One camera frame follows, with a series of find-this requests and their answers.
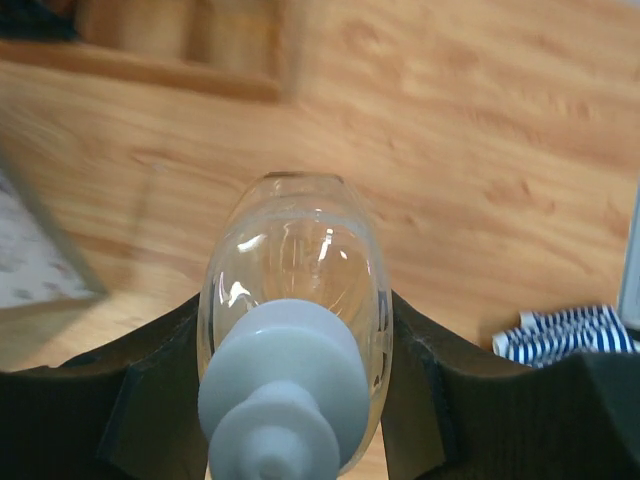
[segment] blue and white striped fabric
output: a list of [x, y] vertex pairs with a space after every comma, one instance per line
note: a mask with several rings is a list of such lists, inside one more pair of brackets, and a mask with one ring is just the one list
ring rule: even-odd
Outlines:
[[540, 368], [576, 352], [638, 353], [618, 314], [609, 305], [523, 312], [520, 327], [493, 337], [496, 355]]

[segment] wooden shelf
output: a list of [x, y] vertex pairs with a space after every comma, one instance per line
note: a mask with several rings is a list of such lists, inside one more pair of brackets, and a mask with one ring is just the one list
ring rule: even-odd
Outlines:
[[248, 100], [288, 74], [293, 0], [80, 0], [82, 42], [0, 41], [0, 58]]

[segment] glass bottle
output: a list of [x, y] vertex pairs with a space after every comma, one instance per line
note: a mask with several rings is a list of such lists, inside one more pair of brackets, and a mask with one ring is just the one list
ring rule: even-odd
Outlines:
[[198, 407], [213, 477], [327, 479], [353, 467], [382, 414], [392, 323], [356, 192], [325, 174], [254, 183], [200, 297]]

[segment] bottle cap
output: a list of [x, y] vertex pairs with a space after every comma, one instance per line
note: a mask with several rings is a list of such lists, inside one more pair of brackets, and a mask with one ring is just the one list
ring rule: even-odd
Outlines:
[[198, 414], [216, 480], [335, 480], [369, 417], [357, 343], [315, 303], [255, 307], [214, 353]]

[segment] wooden floor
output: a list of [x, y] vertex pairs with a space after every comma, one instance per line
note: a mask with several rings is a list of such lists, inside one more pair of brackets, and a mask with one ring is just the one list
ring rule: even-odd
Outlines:
[[[255, 177], [366, 196], [394, 288], [487, 345], [518, 310], [615, 302], [640, 167], [640, 9], [613, 0], [308, 0], [294, 98], [242, 104], [0, 64], [0, 145], [111, 292], [0, 325], [57, 364], [196, 292]], [[376, 437], [346, 477], [386, 478]]]

